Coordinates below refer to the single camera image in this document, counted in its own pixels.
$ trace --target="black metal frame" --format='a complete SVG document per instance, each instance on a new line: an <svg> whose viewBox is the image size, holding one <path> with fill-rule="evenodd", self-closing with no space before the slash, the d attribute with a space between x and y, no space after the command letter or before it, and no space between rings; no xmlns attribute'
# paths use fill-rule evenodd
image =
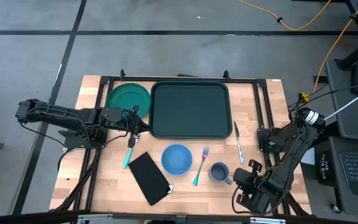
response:
<svg viewBox="0 0 358 224"><path fill-rule="evenodd" d="M259 122L259 128L264 128L264 119L262 115L262 107L260 104L260 97L259 97L259 87L261 87L263 94L264 94L264 101L265 101L265 109L268 119L268 125L270 127L273 126L273 116L272 116L272 110L270 107L270 100L269 100L269 94L267 91L267 84L266 80L264 79L247 79L247 78L231 78L228 71L224 72L224 75L222 78L201 78L201 77L192 77L191 75L178 75L177 77L128 77L126 76L125 72L121 70L120 75L117 77L101 77L100 83L99 83L99 90L98 95L96 97L96 104L95 106L100 105L101 97L103 94L103 88L106 84L108 84L108 93L112 90L112 86L114 85L114 81L150 81L150 82L159 82L159 81L166 81L166 80L175 80L175 81L217 81L217 82L223 82L223 83L248 83L252 84L253 91L254 91L254 98L255 98L255 106L257 110L257 117ZM275 162L278 163L280 158L278 154L274 156ZM89 163L89 155L84 155L84 161L83 165L81 167L81 173L83 173L83 170L86 170L86 166ZM264 154L264 160L265 160L265 167L268 168L271 166L271 162L267 162L270 160L269 154ZM85 202L85 209L90 210L91 209L91 203L93 199L93 191L94 186L96 183L96 174L97 174L97 167L96 171L92 174L89 182L89 189L87 193L87 198ZM81 199L81 196L79 195L78 198L75 200L75 208L79 208L79 201ZM290 215L290 209L288 202L283 202L284 212L287 215Z"/></svg>
<svg viewBox="0 0 358 224"><path fill-rule="evenodd" d="M31 213L31 214L23 214L23 215L6 215L0 216L0 224L51 224L51 223L66 223L72 222L77 223L78 220L83 220L87 222L87 218L90 220L92 217L86 217L87 215L93 215L93 218L110 218L110 219L146 219L146 220L166 220L166 221L174 221L176 223L186 223L188 220L194 222L242 222L242 223L250 223L250 221L256 221L256 218L260 216L240 216L236 215L233 217L223 217L219 215L192 215L191 217L179 216L174 214L168 215L146 215L146 214L101 214L101 213L91 213L89 210L72 210L72 211L61 211L61 212L44 212L44 213ZM272 220L285 220L285 223L294 224L294 223L302 223L302 224L340 224L343 221L340 220L329 220L325 218L310 218L310 217L299 217L293 215L282 215L278 214L273 217L260 217L260 218L268 218L270 221ZM355 222L346 222L348 224L358 224Z"/></svg>

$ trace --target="gray mug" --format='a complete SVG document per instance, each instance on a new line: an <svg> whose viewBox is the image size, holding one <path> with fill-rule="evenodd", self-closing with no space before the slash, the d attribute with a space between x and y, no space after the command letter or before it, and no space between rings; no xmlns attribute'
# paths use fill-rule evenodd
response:
<svg viewBox="0 0 358 224"><path fill-rule="evenodd" d="M229 168L222 162L217 162L212 165L209 170L209 178L214 182L233 184L233 181L229 179Z"/></svg>

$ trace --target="yellow cable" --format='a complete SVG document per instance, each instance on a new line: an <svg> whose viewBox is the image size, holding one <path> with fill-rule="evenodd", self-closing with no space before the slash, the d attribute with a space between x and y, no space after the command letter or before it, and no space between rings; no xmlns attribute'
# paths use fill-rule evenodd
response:
<svg viewBox="0 0 358 224"><path fill-rule="evenodd" d="M247 4L247 5L249 5L249 6L252 6L252 7L254 7L254 8L257 8L257 9L260 9L260 10L262 10L262 11L265 11L265 12L269 13L270 15L274 16L276 19L279 18L278 16L276 16L274 13L270 12L270 11L267 10L267 9L261 8L261 7L259 7L259 6L253 5L253 4L248 3L248 2L245 2L245 1L243 1L243 0L239 0L239 1L242 2L242 3L244 3L244 4ZM328 6L328 4L329 4L331 1L332 1L332 0L329 0L329 1L324 5L324 7L317 13L317 15L314 16L314 18L312 18L312 20L310 20L307 24L305 24L305 25L303 25L303 26L301 26L301 27L299 27L299 28L291 28L291 27L287 26L287 25L283 22L283 20L280 20L280 23L283 24L283 26L285 26L285 27L286 27L287 29L289 29L289 30L301 30L301 29L307 27L308 25L310 25L315 19L317 19L317 17L320 16L320 14L326 9L326 7Z"/></svg>
<svg viewBox="0 0 358 224"><path fill-rule="evenodd" d="M346 24L345 28L343 28L341 34L339 34L339 37L336 39L335 43L333 44L333 46L331 47L331 49L328 51L326 57L324 58L324 61L323 61L323 63L321 64L320 70L319 70L318 75L317 75L316 83L314 84L313 93L314 93L314 92L316 91L316 89L317 89L318 79L320 78L321 72L323 71L324 64L326 63L329 54L331 53L331 51L333 51L333 48L334 48L335 45L338 43L339 39L342 37L343 33L344 33L345 30L349 27L349 25L352 23L352 21L353 21L353 19L350 19L350 21Z"/></svg>

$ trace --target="knife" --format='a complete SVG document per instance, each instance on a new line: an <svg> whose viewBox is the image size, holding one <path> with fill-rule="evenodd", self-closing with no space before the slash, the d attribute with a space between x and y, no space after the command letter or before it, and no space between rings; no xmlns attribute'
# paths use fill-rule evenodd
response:
<svg viewBox="0 0 358 224"><path fill-rule="evenodd" d="M239 156L241 164L244 164L244 158L242 156L241 144L240 144L240 132L236 122L234 122L234 129L236 130L237 147L239 149Z"/></svg>

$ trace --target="green plate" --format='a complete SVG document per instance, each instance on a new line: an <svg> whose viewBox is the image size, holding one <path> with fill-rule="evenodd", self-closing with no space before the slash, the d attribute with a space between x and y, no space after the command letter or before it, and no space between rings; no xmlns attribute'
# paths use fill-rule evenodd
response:
<svg viewBox="0 0 358 224"><path fill-rule="evenodd" d="M121 109L132 110L135 105L139 105L137 115L143 118L150 108L150 94L141 85L127 83L113 89L107 97L107 108L119 107Z"/></svg>

